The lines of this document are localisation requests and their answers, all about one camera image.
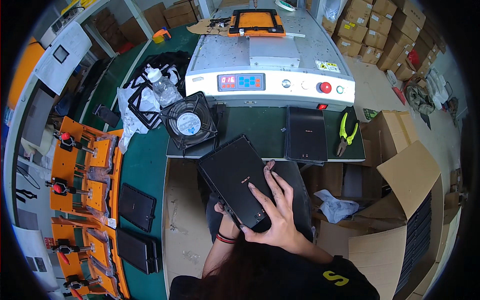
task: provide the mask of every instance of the green workbench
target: green workbench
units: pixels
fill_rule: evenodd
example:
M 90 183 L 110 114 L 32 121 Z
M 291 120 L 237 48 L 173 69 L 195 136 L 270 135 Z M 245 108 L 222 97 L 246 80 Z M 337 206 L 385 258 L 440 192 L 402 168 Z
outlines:
M 172 39 L 160 44 L 150 43 L 135 67 L 140 65 L 145 57 L 152 54 L 182 50 L 192 55 L 199 36 L 190 33 L 186 26 L 169 29 L 169 32 Z M 144 44 L 138 45 L 115 58 L 107 71 L 107 76 L 102 78 L 98 84 L 92 96 L 89 110 L 100 103 L 107 107 L 112 105 L 117 87 L 121 85 L 143 46 Z M 339 142 L 338 130 L 342 115 L 338 112 L 325 111 L 324 113 L 328 157 L 330 159 L 334 155 L 333 153 L 336 151 Z M 225 131 L 219 133 L 224 139 L 243 132 L 252 140 L 262 157 L 283 157 L 284 134 L 281 128 L 285 127 L 285 108 L 227 108 L 227 119 Z M 100 130 L 104 127 L 104 122 L 92 115 L 91 112 L 85 115 L 83 123 Z M 120 120 L 116 128 L 109 127 L 108 130 L 121 129 L 122 127 L 123 124 Z M 168 147 L 168 139 L 169 136 L 162 124 L 156 129 L 150 130 L 147 134 L 135 134 L 130 140 L 128 151 L 123 157 L 120 179 L 121 183 L 127 183 L 156 198 L 155 219 L 149 235 L 158 240 L 158 245 L 161 245 L 162 240 L 162 202 L 167 165 L 165 153 Z M 342 159 L 349 159 L 349 157 L 350 159 L 360 160 L 365 158 L 359 133 L 357 133 L 354 143 L 347 147 Z M 144 233 L 122 217 L 120 217 L 118 226 Z M 125 261 L 123 262 L 123 268 L 132 299 L 167 298 L 163 270 L 160 273 L 145 275 Z

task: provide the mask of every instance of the black t-shirt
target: black t-shirt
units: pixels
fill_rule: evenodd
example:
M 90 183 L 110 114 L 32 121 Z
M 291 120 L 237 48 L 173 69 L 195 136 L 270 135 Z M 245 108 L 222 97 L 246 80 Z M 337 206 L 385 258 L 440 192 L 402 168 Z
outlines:
M 265 294 L 257 299 L 380 299 L 375 287 L 342 256 L 334 256 L 329 264 L 315 264 L 277 247 L 272 247 L 272 256 L 277 267 L 269 270 L 268 275 L 275 278 L 275 286 L 265 287 Z M 175 277 L 169 299 L 187 299 L 200 281 L 193 276 Z

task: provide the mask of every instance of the hand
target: hand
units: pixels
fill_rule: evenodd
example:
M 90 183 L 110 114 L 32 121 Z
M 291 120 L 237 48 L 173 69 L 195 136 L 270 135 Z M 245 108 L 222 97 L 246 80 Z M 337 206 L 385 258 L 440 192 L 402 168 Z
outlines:
M 223 214 L 222 222 L 220 223 L 220 228 L 218 229 L 218 232 L 227 239 L 235 240 L 238 237 L 240 230 L 238 229 L 237 225 L 235 225 L 232 218 L 225 211 L 223 204 L 217 202 L 214 209 L 216 212 Z
M 265 165 L 264 175 L 268 186 L 272 190 L 276 207 L 270 198 L 265 196 L 252 183 L 248 183 L 250 191 L 270 217 L 271 228 L 262 233 L 256 233 L 245 225 L 240 225 L 240 228 L 245 233 L 246 241 L 277 246 L 290 253 L 299 254 L 308 240 L 297 231 L 293 223 L 293 188 L 278 174 L 270 171 L 274 164 L 275 161 L 270 160 Z

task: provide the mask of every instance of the fan label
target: fan label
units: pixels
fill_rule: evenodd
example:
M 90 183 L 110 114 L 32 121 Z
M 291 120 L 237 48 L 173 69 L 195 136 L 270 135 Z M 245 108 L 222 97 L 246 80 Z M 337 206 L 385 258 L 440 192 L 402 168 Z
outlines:
M 181 114 L 177 119 L 177 129 L 185 135 L 194 135 L 200 130 L 200 118 L 191 112 Z

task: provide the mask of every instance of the stack of tablet cases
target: stack of tablet cases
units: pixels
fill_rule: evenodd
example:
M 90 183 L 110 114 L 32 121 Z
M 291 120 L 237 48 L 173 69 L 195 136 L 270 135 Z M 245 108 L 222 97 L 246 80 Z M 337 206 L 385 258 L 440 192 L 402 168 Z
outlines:
M 121 259 L 147 275 L 160 271 L 161 259 L 157 253 L 156 239 L 124 228 L 115 231 L 117 251 Z
M 284 158 L 323 166 L 328 160 L 323 111 L 289 106 L 286 129 Z
M 408 282 L 412 269 L 427 252 L 430 246 L 430 224 L 432 222 L 432 193 L 417 208 L 407 223 L 407 243 L 403 258 L 402 271 L 395 293 Z

